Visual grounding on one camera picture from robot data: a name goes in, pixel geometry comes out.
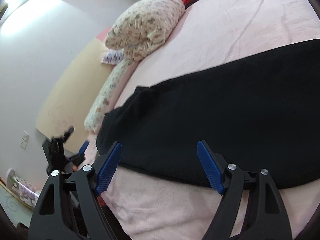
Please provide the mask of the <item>black pants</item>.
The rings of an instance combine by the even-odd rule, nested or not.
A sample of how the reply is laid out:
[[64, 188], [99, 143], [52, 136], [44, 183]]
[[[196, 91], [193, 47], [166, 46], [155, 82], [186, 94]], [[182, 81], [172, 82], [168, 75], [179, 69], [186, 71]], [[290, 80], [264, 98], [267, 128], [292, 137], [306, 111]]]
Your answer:
[[269, 170], [279, 189], [319, 179], [319, 40], [137, 87], [105, 115], [97, 150], [119, 142], [122, 167], [208, 187], [201, 140], [243, 170]]

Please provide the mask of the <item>long bear print pillow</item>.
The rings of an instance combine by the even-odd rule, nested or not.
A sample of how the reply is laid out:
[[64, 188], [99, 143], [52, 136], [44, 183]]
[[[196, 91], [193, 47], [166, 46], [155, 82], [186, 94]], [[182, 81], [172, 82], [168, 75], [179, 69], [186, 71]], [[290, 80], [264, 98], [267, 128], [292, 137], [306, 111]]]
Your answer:
[[112, 111], [138, 62], [123, 59], [108, 76], [84, 121], [86, 131], [98, 133], [106, 113]]

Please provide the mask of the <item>cream and pink headboard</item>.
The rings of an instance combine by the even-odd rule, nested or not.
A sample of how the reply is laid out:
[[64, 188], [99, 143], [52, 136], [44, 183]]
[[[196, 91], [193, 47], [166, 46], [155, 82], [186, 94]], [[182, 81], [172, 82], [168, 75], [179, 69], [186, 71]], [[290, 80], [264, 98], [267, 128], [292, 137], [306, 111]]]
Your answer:
[[88, 137], [84, 120], [113, 69], [101, 62], [107, 53], [104, 42], [109, 31], [109, 27], [104, 29], [71, 62], [44, 102], [36, 122], [36, 129], [48, 138], [73, 126], [74, 132], [65, 144], [72, 153], [78, 152]]

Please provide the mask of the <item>round bear print cushion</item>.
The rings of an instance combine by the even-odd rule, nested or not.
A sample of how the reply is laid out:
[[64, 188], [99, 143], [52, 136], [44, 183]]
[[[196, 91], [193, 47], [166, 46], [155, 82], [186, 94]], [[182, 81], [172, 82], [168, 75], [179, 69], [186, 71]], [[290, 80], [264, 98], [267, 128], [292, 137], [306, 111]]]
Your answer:
[[166, 42], [184, 13], [182, 0], [140, 0], [117, 18], [105, 46], [141, 61]]

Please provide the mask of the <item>pink fleece bed blanket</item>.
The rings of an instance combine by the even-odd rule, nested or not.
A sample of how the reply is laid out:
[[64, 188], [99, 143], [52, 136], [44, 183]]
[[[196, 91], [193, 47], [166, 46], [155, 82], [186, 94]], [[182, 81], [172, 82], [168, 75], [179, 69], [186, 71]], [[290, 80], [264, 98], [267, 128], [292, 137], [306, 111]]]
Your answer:
[[267, 169], [267, 233], [319, 239], [319, 18], [308, 0], [201, 0], [137, 67], [97, 136], [122, 156], [102, 198], [119, 239], [202, 239], [221, 202], [199, 142]]

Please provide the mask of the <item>white wall switch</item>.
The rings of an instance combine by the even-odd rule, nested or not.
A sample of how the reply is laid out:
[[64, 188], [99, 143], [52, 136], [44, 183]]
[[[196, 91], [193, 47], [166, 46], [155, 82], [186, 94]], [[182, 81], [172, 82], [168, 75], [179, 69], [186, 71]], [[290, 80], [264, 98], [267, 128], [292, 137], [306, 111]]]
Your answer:
[[20, 142], [20, 147], [21, 147], [23, 150], [26, 150], [27, 145], [28, 145], [29, 138], [30, 138], [30, 135], [29, 135], [26, 131], [24, 131], [24, 133], [23, 133], [23, 135], [22, 135], [21, 142]]

